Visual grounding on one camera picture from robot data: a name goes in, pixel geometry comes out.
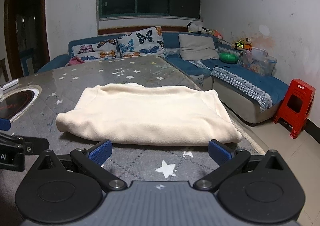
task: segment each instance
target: pink cloth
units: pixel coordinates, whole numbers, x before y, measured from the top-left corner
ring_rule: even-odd
[[[75,56],[72,57],[71,60],[69,61],[69,65],[76,65],[76,64],[82,64],[85,63],[85,61],[82,61],[79,57]]]

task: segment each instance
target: red plastic stool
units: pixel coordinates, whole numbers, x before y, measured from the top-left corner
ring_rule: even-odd
[[[277,123],[279,118],[292,126],[290,136],[297,138],[307,122],[316,89],[300,79],[293,79],[280,108],[273,117]]]

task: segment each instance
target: black baseboard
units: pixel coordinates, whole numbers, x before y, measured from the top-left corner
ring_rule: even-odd
[[[320,128],[311,120],[307,120],[304,130],[320,144]]]

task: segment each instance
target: tile floor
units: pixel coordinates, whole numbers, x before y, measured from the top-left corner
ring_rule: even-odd
[[[251,130],[269,149],[282,155],[304,189],[306,203],[298,222],[302,226],[320,226],[320,144],[305,131],[293,139],[284,126],[271,121]]]

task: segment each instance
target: doorway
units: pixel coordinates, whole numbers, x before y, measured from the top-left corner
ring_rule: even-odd
[[[4,36],[12,79],[48,63],[45,0],[4,0]]]

